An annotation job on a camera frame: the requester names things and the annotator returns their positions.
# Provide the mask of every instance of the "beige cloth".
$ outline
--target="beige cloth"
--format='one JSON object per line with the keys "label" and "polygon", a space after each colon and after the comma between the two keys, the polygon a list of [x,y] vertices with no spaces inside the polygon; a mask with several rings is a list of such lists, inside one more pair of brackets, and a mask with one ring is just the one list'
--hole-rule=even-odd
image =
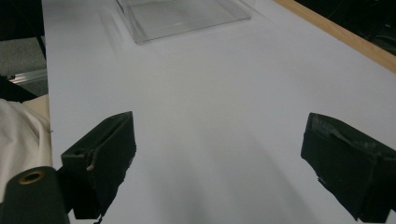
{"label": "beige cloth", "polygon": [[0,99],[0,202],[14,175],[51,165],[48,95],[23,104]]}

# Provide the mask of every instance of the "gray floor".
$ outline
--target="gray floor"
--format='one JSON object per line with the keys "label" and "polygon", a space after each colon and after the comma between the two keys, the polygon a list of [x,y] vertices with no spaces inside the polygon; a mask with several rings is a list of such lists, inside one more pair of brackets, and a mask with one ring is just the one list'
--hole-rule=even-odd
{"label": "gray floor", "polygon": [[49,92],[47,77],[30,77],[30,74],[46,68],[46,60],[35,38],[0,41],[0,76],[23,74],[25,79],[18,85],[40,96]]}

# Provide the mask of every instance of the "plastic box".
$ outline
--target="plastic box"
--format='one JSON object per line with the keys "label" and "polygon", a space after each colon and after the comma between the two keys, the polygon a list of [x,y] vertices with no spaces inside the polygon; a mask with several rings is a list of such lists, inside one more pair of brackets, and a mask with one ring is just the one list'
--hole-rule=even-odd
{"label": "plastic box", "polygon": [[255,0],[116,0],[134,42],[251,18]]}

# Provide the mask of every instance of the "white tabletop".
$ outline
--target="white tabletop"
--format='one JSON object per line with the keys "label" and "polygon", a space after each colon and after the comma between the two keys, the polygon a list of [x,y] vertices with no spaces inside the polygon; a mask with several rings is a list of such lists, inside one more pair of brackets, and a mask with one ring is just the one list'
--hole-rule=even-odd
{"label": "white tabletop", "polygon": [[43,0],[55,167],[134,111],[137,153],[104,223],[356,223],[300,157],[306,120],[396,148],[396,76],[273,1],[255,8],[136,45],[112,0]]}

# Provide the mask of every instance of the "transparent tray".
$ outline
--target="transparent tray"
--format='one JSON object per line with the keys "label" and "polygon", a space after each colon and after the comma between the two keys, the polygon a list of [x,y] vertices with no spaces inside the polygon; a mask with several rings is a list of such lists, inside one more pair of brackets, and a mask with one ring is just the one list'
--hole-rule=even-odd
{"label": "transparent tray", "polygon": [[136,43],[251,18],[254,0],[116,0]]}

